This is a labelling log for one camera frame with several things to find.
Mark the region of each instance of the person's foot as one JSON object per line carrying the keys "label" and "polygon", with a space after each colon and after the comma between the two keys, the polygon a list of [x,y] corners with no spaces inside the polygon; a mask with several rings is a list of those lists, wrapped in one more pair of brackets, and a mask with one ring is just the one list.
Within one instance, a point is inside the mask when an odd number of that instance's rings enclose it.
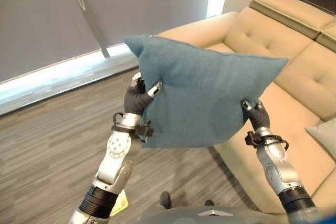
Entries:
{"label": "person's foot", "polygon": [[163,206],[165,209],[172,208],[172,200],[170,199],[170,194],[167,191],[161,193],[160,205]]}
{"label": "person's foot", "polygon": [[204,203],[204,205],[205,205],[205,206],[214,206],[215,203],[214,203],[212,200],[208,199],[208,200]]}

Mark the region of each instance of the gray laminate floor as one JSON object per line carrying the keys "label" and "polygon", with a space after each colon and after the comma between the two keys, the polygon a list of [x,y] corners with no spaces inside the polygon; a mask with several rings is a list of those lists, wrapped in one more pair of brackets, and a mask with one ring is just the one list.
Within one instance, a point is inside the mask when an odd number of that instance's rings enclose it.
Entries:
{"label": "gray laminate floor", "polygon": [[[67,223],[106,151],[114,113],[136,70],[0,118],[0,223]],[[173,206],[256,209],[213,148],[143,149],[126,187],[130,206],[111,223],[134,223],[167,190]]]}

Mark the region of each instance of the blue pillow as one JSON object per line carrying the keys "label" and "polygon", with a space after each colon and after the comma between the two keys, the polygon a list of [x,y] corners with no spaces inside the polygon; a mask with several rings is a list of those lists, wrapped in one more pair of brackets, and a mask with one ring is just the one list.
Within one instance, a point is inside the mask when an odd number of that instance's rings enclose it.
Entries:
{"label": "blue pillow", "polygon": [[154,128],[144,146],[153,148],[204,147],[230,139],[247,120],[241,100],[255,102],[288,62],[161,37],[134,36],[125,43],[139,58],[146,87],[163,82],[143,115]]}

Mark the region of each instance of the sofa headrest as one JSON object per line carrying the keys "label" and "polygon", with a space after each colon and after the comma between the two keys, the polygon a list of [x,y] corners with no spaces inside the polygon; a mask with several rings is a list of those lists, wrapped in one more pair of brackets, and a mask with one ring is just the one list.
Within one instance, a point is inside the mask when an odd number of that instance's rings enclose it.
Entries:
{"label": "sofa headrest", "polygon": [[336,52],[336,22],[323,29],[316,41]]}
{"label": "sofa headrest", "polygon": [[252,0],[250,7],[312,39],[336,20],[299,0]]}

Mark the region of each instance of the tufted upholstery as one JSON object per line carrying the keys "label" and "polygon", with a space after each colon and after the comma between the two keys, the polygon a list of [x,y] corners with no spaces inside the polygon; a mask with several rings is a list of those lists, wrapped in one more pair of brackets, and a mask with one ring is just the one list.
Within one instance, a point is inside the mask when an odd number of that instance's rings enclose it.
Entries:
{"label": "tufted upholstery", "polygon": [[313,42],[275,80],[324,121],[336,116],[336,55]]}
{"label": "tufted upholstery", "polygon": [[303,34],[251,8],[239,14],[224,39],[224,44],[235,52],[285,57],[290,61],[310,43],[312,40]]}

